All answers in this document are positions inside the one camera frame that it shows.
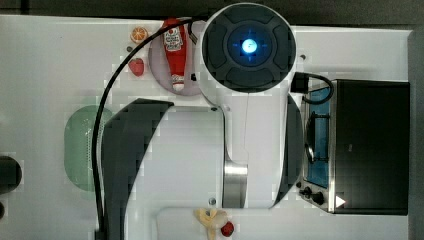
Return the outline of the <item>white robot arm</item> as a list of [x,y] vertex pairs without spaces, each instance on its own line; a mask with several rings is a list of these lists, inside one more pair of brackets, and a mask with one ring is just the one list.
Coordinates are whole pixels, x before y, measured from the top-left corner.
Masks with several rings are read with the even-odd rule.
[[199,105],[140,98],[104,127],[105,240],[158,240],[168,208],[269,209],[299,176],[287,21],[260,4],[229,5],[206,22],[193,63]]

